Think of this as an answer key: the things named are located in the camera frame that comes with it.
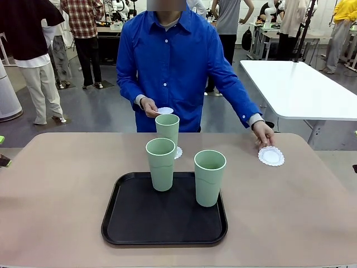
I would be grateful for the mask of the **person's left hand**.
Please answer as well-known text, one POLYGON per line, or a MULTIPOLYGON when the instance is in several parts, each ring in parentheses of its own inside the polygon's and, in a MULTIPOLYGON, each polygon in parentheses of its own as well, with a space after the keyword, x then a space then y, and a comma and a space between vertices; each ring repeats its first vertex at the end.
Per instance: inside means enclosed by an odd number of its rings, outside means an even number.
POLYGON ((257 137, 256 144, 259 149, 275 145, 274 131, 264 121, 254 123, 252 130, 257 137))

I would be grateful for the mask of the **person's right hand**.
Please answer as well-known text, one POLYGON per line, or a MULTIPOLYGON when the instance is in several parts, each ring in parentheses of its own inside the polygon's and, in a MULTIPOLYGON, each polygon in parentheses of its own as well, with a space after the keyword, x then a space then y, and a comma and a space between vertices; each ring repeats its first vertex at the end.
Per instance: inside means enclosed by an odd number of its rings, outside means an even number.
POLYGON ((153 99, 143 97, 140 100, 140 105, 143 108, 143 110, 145 111, 145 114, 147 117, 156 118, 159 115, 158 108, 157 108, 153 99))

